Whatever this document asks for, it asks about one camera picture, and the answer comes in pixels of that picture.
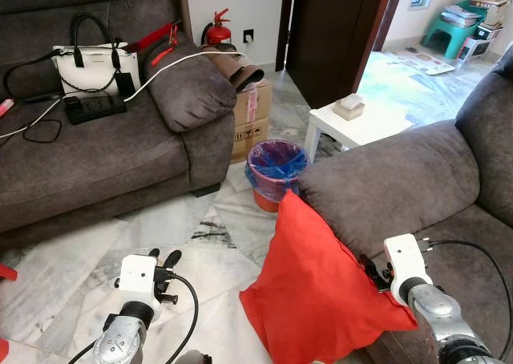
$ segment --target fire extinguisher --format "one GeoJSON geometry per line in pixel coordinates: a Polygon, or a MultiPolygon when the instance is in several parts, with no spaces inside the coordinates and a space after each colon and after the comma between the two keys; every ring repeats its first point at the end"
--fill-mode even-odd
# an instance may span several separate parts
{"type": "Polygon", "coordinates": [[[205,38],[207,39],[206,43],[209,45],[215,45],[216,43],[231,43],[232,42],[232,32],[227,27],[223,26],[223,22],[230,22],[229,19],[222,19],[222,16],[226,14],[228,9],[224,9],[220,13],[214,13],[214,23],[209,23],[203,29],[203,34],[201,35],[201,44],[205,44],[205,38]]]}

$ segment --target power strip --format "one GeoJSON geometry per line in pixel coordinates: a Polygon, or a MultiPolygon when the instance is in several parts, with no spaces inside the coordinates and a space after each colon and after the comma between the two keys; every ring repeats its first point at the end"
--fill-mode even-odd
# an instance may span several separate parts
{"type": "Polygon", "coordinates": [[[125,102],[116,96],[85,99],[66,97],[64,103],[66,104],[67,118],[72,125],[127,111],[125,102]]]}

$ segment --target white wall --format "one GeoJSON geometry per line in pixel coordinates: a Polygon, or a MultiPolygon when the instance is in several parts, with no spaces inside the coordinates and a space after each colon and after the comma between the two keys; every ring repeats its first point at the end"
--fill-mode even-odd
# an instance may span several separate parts
{"type": "MultiPolygon", "coordinates": [[[[432,21],[439,16],[443,7],[459,1],[462,0],[431,0],[426,9],[410,10],[411,0],[399,0],[389,33],[386,36],[385,47],[392,47],[402,40],[420,40],[432,21]]],[[[491,49],[502,54],[511,40],[513,40],[513,7],[508,11],[502,35],[496,39],[497,42],[494,42],[491,49]]]]}
{"type": "Polygon", "coordinates": [[[214,17],[214,11],[229,8],[226,14],[231,22],[226,27],[232,32],[232,43],[246,53],[254,63],[272,63],[276,60],[281,0],[188,0],[194,42],[200,44],[201,33],[214,17]],[[243,30],[254,29],[254,42],[242,43],[243,30]]]}

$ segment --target gray sofa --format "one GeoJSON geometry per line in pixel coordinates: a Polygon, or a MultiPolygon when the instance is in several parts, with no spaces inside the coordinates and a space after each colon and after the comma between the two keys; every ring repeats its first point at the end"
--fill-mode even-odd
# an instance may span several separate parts
{"type": "MultiPolygon", "coordinates": [[[[456,120],[352,149],[313,165],[301,195],[356,254],[385,267],[382,242],[414,233],[473,241],[513,272],[513,48],[471,93],[456,120]]],[[[440,245],[428,274],[462,306],[495,356],[507,338],[506,296],[478,250],[440,245]]],[[[378,364],[431,363],[420,332],[383,334],[367,352],[378,364]]]]}
{"type": "MultiPolygon", "coordinates": [[[[69,44],[70,20],[78,12],[100,17],[126,42],[181,19],[175,52],[157,67],[149,62],[165,44],[139,54],[141,81],[197,52],[187,0],[2,0],[0,77],[53,45],[69,44]]],[[[100,31],[86,21],[79,44],[102,42],[100,31]]],[[[51,61],[16,71],[10,88],[24,97],[62,90],[51,61]]],[[[0,87],[0,101],[6,97],[0,87]]],[[[126,113],[71,126],[61,103],[48,116],[63,124],[54,143],[35,144],[18,135],[0,147],[0,250],[218,184],[230,161],[235,101],[233,87],[200,56],[166,70],[127,104],[126,113]]],[[[18,103],[0,119],[0,135],[50,104],[18,103]]],[[[54,124],[38,125],[31,135],[47,138],[54,124]]]]}

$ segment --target white cable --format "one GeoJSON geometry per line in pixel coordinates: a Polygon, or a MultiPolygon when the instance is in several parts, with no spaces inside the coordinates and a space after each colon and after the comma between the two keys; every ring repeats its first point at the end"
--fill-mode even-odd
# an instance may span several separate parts
{"type": "Polygon", "coordinates": [[[37,122],[39,122],[46,114],[48,114],[50,112],[51,109],[54,108],[54,106],[61,102],[61,100],[63,99],[63,97],[57,99],[55,102],[53,102],[50,107],[48,107],[44,113],[42,113],[33,123],[31,123],[30,125],[26,125],[25,127],[22,127],[21,129],[18,129],[16,131],[13,131],[9,134],[3,134],[3,135],[0,135],[0,138],[4,138],[4,137],[10,137],[11,135],[15,135],[15,134],[18,134],[18,133],[21,133],[22,131],[25,131],[26,129],[28,129],[29,127],[32,127],[34,126],[37,122]]]}
{"type": "Polygon", "coordinates": [[[198,55],[206,55],[206,54],[231,54],[231,55],[243,55],[244,57],[246,56],[246,54],[239,53],[238,51],[201,51],[200,53],[186,55],[185,57],[182,57],[182,58],[178,59],[177,61],[175,61],[173,63],[169,63],[168,65],[166,65],[163,68],[161,68],[148,81],[146,81],[146,83],[144,83],[144,85],[141,86],[141,88],[138,91],[136,91],[133,95],[131,95],[130,97],[124,99],[123,101],[124,102],[128,102],[132,98],[134,98],[136,95],[138,95],[158,74],[160,74],[161,71],[164,71],[164,70],[168,69],[171,66],[175,66],[177,63],[180,63],[180,62],[184,61],[185,59],[197,57],[198,55]]]}
{"type": "MultiPolygon", "coordinates": [[[[246,54],[244,53],[239,53],[238,51],[201,51],[200,53],[195,53],[195,54],[192,54],[192,55],[186,55],[185,57],[182,57],[178,60],[176,60],[175,62],[173,63],[169,63],[168,65],[164,66],[163,68],[161,68],[159,71],[157,71],[148,81],[146,81],[146,83],[141,86],[141,88],[136,91],[133,95],[131,95],[130,97],[124,99],[123,101],[124,102],[128,102],[130,101],[131,99],[133,99],[136,95],[139,94],[139,92],[141,90],[143,90],[158,74],[160,74],[161,71],[164,71],[166,69],[168,69],[169,67],[171,66],[175,66],[177,63],[180,63],[182,61],[184,61],[185,59],[189,59],[189,58],[193,58],[193,57],[197,57],[198,55],[206,55],[206,54],[231,54],[231,55],[243,55],[244,57],[246,56],[246,54]]],[[[57,99],[55,102],[53,102],[50,107],[48,107],[44,113],[42,113],[33,123],[31,123],[30,125],[26,125],[25,127],[22,127],[21,129],[18,129],[16,131],[13,131],[11,133],[8,133],[8,134],[3,134],[3,135],[0,135],[0,138],[5,138],[5,137],[10,137],[11,135],[15,135],[15,134],[18,134],[18,133],[21,133],[22,131],[25,131],[26,129],[28,129],[29,127],[32,127],[34,126],[37,122],[39,122],[46,114],[48,114],[50,112],[51,109],[54,108],[55,105],[57,105],[59,102],[61,102],[63,100],[64,97],[61,97],[59,99],[57,99]]]]}

